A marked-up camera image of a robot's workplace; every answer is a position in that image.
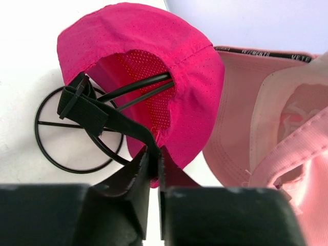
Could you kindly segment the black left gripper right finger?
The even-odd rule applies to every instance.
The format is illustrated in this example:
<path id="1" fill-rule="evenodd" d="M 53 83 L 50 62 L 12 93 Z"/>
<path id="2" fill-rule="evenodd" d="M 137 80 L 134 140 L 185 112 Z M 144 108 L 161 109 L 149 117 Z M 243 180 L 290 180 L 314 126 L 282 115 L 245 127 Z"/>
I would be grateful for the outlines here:
<path id="1" fill-rule="evenodd" d="M 305 245 L 291 206 L 274 189 L 203 187 L 162 147 L 158 161 L 165 245 Z"/>

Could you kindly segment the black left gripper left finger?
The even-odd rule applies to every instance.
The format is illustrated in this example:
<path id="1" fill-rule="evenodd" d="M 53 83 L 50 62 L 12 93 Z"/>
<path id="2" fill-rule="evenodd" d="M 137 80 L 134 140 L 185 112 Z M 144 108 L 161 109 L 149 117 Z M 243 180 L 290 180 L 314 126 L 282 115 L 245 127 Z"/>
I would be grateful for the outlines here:
<path id="1" fill-rule="evenodd" d="M 1 245 L 142 245 L 149 151 L 97 185 L 1 185 Z"/>

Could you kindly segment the light pink baseball cap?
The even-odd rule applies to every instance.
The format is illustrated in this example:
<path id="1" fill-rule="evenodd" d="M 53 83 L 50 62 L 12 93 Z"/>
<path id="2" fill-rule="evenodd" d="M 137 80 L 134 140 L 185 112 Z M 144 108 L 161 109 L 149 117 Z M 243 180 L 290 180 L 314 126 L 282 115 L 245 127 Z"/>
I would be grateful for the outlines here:
<path id="1" fill-rule="evenodd" d="M 282 192 L 327 245 L 327 54 L 217 47 L 225 65 L 204 158 L 225 187 Z"/>

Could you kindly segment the magenta baseball cap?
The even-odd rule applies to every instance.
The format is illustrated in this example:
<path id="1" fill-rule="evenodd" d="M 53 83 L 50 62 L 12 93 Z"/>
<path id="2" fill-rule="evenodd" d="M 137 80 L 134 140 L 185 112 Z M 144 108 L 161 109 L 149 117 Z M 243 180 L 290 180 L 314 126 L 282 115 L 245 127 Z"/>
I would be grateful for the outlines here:
<path id="1" fill-rule="evenodd" d="M 180 17 L 148 5 L 119 3 L 80 18 L 57 39 L 65 89 L 57 112 L 99 136 L 104 127 L 127 138 L 131 156 L 152 138 L 186 167 L 206 145 L 218 112 L 224 65 L 212 43 Z M 98 102 L 84 78 L 110 93 L 170 74 L 174 86 L 116 113 Z"/>

